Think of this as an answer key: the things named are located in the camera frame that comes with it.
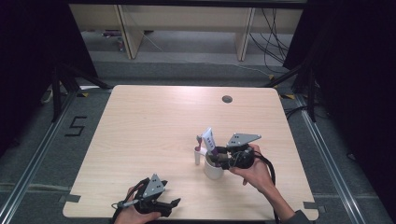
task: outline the metal bracket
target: metal bracket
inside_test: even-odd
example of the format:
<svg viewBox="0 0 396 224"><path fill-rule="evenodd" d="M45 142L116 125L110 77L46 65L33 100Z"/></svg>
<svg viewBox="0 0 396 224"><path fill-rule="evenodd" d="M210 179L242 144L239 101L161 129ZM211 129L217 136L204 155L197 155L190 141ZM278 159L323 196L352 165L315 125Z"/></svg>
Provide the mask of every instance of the metal bracket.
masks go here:
<svg viewBox="0 0 396 224"><path fill-rule="evenodd" d="M233 137L228 141L227 147L241 147L260 138L262 138L262 136L259 134L234 133Z"/></svg>
<svg viewBox="0 0 396 224"><path fill-rule="evenodd" d="M152 175L145 192L143 193L143 198L147 198L165 191L165 186L160 178L154 174Z"/></svg>

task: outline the light wood surface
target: light wood surface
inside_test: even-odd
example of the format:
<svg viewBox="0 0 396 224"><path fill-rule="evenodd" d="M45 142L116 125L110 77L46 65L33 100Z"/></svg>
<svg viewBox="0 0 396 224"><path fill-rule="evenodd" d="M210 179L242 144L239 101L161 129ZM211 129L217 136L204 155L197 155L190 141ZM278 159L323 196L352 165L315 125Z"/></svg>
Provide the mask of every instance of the light wood surface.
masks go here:
<svg viewBox="0 0 396 224"><path fill-rule="evenodd" d="M223 103L224 95L233 97ZM218 180L194 163L196 135L212 127L216 144L233 133L256 133L255 141L276 169L276 185L294 210L309 219L317 210L283 108L273 89L181 86L117 86L87 151L66 203L67 217L112 217L110 206L127 189L157 174L167 180L160 202L181 198L168 219L273 219L271 205L242 178L225 171Z"/></svg>

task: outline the gray carpet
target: gray carpet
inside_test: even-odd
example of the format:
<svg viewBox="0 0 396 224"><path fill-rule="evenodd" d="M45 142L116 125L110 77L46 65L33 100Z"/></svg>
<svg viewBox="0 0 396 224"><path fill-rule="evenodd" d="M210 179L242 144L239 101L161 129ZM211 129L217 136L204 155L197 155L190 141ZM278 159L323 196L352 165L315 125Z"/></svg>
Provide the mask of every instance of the gray carpet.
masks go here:
<svg viewBox="0 0 396 224"><path fill-rule="evenodd" d="M110 85L260 87L269 82L268 76L263 73L233 65L104 62L94 64L101 80ZM249 68L273 74L265 66L249 66ZM280 67L271 67L271 69L285 71ZM90 84L81 79L78 82L81 85ZM279 93L290 93L291 83L292 79L280 84L277 88ZM62 214L64 204L60 203L59 199L67 195L73 186L109 95L109 93L90 93L88 97L77 97L74 100L11 223L108 223L104 218L66 218ZM284 108L297 106L295 100L283 99L281 103ZM7 198L10 186L18 181L50 126L51 109L51 105L39 107L21 135L21 144L8 150L0 159L0 183L2 183L0 202ZM346 157L347 147L332 120L327 117L324 107L317 107L316 113L317 125L368 223L392 223L359 165ZM69 128L75 116L86 117L78 119L76 123L85 128L80 136L65 136L76 133L77 130ZM306 128L301 112L292 115L289 124L314 198L317 205L322 208L316 223L350 223L346 209Z"/></svg>

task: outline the forearm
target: forearm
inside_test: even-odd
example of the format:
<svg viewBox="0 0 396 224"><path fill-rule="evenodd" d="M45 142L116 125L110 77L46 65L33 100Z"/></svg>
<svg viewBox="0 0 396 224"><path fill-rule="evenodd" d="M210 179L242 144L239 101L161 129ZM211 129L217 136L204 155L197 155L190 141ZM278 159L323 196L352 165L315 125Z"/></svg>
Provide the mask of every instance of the forearm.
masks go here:
<svg viewBox="0 0 396 224"><path fill-rule="evenodd" d="M285 201L275 186L259 189L268 202L273 206L276 214L282 222L289 220L295 215L289 204Z"/></svg>

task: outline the black wall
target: black wall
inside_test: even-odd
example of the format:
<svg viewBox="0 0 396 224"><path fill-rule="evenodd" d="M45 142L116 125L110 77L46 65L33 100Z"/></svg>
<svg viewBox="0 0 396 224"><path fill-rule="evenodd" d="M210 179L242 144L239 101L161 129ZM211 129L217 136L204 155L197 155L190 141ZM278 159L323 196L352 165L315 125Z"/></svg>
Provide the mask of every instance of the black wall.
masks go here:
<svg viewBox="0 0 396 224"><path fill-rule="evenodd" d="M0 156L50 85L57 63L96 77L67 4L0 1Z"/></svg>
<svg viewBox="0 0 396 224"><path fill-rule="evenodd" d="M395 11L391 0L345 1L335 21L335 38L316 73L328 110L394 222ZM305 18L299 26L309 27L314 20ZM299 34L303 39L304 32ZM293 57L291 66L298 63L298 54Z"/></svg>

